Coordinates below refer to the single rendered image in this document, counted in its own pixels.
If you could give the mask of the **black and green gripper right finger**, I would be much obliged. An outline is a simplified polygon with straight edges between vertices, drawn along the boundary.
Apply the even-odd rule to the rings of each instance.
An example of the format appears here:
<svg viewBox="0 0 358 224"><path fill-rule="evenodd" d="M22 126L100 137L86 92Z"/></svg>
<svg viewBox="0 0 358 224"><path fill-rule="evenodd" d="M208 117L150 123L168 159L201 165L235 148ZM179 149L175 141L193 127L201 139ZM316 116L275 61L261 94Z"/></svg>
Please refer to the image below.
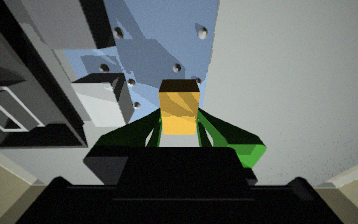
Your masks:
<svg viewBox="0 0 358 224"><path fill-rule="evenodd" d="M201 108L198 108L196 126L199 147L231 147L244 169L252 169L266 151L266 146L257 135L216 118ZM213 139L213 146L205 128Z"/></svg>

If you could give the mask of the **yellow rectangular block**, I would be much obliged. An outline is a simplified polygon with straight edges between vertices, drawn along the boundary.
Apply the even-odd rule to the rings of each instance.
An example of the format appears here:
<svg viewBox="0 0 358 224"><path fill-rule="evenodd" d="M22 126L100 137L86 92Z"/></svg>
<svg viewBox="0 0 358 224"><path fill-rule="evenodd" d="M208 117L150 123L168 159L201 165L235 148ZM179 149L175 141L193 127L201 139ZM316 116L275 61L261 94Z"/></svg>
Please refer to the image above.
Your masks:
<svg viewBox="0 0 358 224"><path fill-rule="evenodd" d="M158 93L163 134L195 134L200 99L196 79L163 79Z"/></svg>

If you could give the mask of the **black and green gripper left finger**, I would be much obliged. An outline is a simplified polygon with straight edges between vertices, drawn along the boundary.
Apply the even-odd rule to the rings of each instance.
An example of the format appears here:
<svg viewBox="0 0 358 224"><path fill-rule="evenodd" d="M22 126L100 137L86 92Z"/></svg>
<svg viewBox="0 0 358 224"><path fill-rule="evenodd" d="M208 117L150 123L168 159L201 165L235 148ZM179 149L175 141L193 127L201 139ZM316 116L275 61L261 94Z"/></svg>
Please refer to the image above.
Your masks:
<svg viewBox="0 0 358 224"><path fill-rule="evenodd" d="M151 132L153 130L153 132ZM146 147L159 147L162 132L161 109L149 115L102 135L97 145L128 145L130 147L145 147L146 138L152 133ZM93 147L94 147L93 146Z"/></svg>

